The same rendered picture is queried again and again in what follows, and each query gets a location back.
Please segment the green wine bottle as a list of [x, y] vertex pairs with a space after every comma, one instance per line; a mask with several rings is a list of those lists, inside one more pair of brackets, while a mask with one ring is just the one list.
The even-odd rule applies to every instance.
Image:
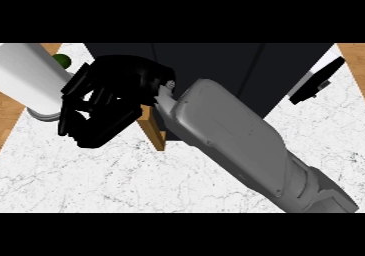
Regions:
[[72, 58], [66, 54], [55, 54], [52, 58], [57, 60], [64, 69], [72, 66]]

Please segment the dark grey cabinet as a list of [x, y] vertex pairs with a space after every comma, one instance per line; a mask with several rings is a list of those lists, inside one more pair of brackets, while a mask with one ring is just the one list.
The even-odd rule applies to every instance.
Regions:
[[170, 67], [175, 96], [197, 79], [216, 81], [259, 116], [266, 116], [326, 54], [328, 43], [89, 43], [106, 55], [144, 57]]

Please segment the white cylindrical container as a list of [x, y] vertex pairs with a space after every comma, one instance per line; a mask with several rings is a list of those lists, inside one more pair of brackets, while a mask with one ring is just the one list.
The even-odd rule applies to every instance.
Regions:
[[39, 43], [0, 43], [0, 92], [41, 121], [60, 119], [61, 89], [72, 76]]

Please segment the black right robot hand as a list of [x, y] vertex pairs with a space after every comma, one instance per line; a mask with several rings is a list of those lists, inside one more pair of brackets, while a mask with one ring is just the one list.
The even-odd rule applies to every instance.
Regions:
[[175, 70], [144, 57], [100, 56], [61, 89], [58, 135], [80, 148], [100, 148], [142, 116], [141, 106], [156, 106], [160, 86], [175, 80]]

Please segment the wooden cabinet door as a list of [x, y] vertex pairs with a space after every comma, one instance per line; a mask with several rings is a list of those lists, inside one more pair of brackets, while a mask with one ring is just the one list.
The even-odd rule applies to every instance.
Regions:
[[153, 143], [157, 151], [163, 151], [166, 147], [166, 132], [159, 129], [159, 125], [153, 115], [153, 107], [142, 105], [142, 116], [138, 118], [138, 124]]

